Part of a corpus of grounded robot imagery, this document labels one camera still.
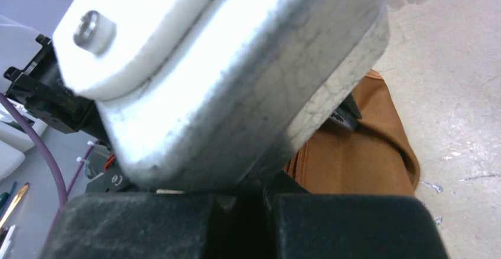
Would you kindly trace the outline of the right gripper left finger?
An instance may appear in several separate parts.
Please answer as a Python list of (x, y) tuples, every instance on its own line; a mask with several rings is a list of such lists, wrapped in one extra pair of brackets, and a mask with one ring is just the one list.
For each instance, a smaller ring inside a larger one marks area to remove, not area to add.
[(86, 193), (54, 221), (40, 258), (204, 258), (236, 203), (211, 193)]

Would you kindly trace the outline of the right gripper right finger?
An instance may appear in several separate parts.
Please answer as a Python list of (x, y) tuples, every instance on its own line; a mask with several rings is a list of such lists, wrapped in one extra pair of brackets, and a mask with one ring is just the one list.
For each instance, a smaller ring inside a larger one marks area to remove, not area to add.
[(278, 258), (447, 258), (416, 198), (316, 195), (281, 172), (262, 191)]

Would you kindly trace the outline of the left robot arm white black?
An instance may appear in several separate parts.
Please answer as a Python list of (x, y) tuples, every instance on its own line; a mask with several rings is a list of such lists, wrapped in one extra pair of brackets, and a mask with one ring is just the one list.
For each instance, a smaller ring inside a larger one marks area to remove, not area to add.
[(53, 41), (26, 75), (10, 68), (7, 97), (63, 133), (109, 143), (138, 186), (218, 189), (246, 177), (263, 181), (327, 120), (355, 128), (352, 91), (362, 69), (318, 28), (273, 23), (243, 35), (206, 27), (153, 77), (115, 99), (91, 100), (63, 83)]

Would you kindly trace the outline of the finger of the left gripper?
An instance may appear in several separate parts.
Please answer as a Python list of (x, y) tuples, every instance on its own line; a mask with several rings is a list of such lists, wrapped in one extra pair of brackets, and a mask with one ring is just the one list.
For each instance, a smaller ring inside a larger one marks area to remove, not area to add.
[(343, 102), (331, 113), (329, 120), (354, 131), (362, 119), (362, 113), (352, 93), (348, 94)]

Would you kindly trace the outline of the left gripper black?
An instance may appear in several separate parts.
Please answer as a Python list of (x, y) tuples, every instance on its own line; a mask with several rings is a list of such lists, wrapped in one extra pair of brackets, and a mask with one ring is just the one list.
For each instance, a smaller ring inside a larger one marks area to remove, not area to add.
[(52, 39), (39, 34), (35, 41), (41, 49), (23, 69), (11, 66), (3, 71), (9, 84), (5, 96), (64, 134), (83, 131), (109, 144), (95, 103), (64, 85)]

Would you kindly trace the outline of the orange cloth napkin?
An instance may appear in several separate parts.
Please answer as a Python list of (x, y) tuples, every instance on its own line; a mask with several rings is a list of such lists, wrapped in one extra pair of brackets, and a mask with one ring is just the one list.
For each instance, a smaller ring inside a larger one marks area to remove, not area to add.
[(415, 196), (419, 162), (383, 77), (370, 70), (353, 96), (355, 130), (326, 121), (284, 171), (314, 194)]

